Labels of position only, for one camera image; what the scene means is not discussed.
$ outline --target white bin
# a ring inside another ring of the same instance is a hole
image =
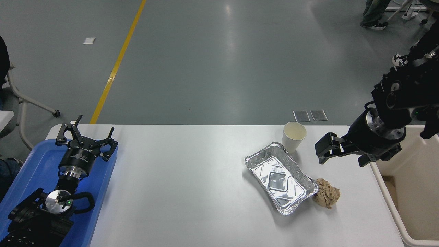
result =
[[[439,247],[439,138],[424,140],[421,125],[408,125],[402,150],[371,167],[403,241]],[[396,209],[381,176],[395,178]]]

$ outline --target chair wheel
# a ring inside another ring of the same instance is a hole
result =
[[[55,110],[55,113],[52,113],[52,115],[54,117],[59,117],[59,116],[61,116],[61,112],[59,112],[58,110]]]

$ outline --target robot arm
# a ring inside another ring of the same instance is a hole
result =
[[[50,193],[42,188],[18,204],[9,214],[11,223],[9,234],[0,241],[0,247],[46,246],[58,247],[73,226],[69,220],[73,214],[89,212],[94,208],[94,198],[89,192],[76,193],[79,182],[90,175],[95,160],[100,156],[108,161],[118,143],[111,137],[95,140],[81,135],[77,126],[82,115],[75,123],[64,123],[58,133],[55,144],[65,145],[67,150],[58,165],[58,182]],[[72,140],[67,142],[64,133],[70,131]],[[109,145],[110,150],[102,152],[101,148]],[[76,209],[75,201],[87,198],[89,206]]]
[[[372,91],[371,102],[346,135],[327,133],[316,144],[319,163],[329,158],[359,154],[364,167],[371,161],[391,159],[401,150],[412,119],[426,121],[421,137],[439,132],[439,47],[402,67],[392,67]]]

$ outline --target blue tray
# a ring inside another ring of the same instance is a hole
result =
[[[56,146],[55,140],[45,140],[37,144],[29,154],[25,164],[0,203],[0,240],[8,234],[7,227],[11,220],[7,216],[17,204],[38,188],[43,188],[45,193],[53,191],[58,182],[58,165],[66,150],[66,146]],[[89,246],[116,157],[117,149],[107,162],[98,157],[90,176],[79,182],[77,192],[90,192],[96,204],[93,210],[84,214],[74,214],[70,218],[74,224],[60,247]],[[86,199],[79,199],[75,201],[75,206],[78,209],[86,208],[88,202]]]

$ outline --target aluminum foil tray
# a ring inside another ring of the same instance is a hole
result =
[[[283,215],[291,214],[303,200],[317,193],[317,184],[302,173],[280,143],[272,142],[246,157],[245,165]]]

